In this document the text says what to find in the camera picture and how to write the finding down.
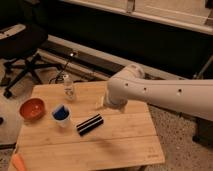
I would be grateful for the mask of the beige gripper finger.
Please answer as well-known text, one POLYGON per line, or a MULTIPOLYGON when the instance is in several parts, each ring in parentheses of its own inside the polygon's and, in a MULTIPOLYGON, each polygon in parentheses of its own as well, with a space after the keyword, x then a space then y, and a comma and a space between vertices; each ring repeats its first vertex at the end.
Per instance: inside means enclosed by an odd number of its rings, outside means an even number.
POLYGON ((96 109, 97 109, 97 110, 103 108, 103 100, 104 100, 104 98, 101 97, 101 98, 98 100, 98 102, 96 103, 96 109))

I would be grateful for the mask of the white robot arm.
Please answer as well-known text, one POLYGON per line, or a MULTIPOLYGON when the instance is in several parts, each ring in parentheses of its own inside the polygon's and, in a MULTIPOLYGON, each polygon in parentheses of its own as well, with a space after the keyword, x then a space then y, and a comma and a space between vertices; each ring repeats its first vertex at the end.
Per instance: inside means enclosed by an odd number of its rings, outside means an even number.
POLYGON ((122 110, 129 100, 138 100, 213 121, 213 79, 148 80, 144 76, 137 64, 124 67, 107 81, 98 107, 122 110))

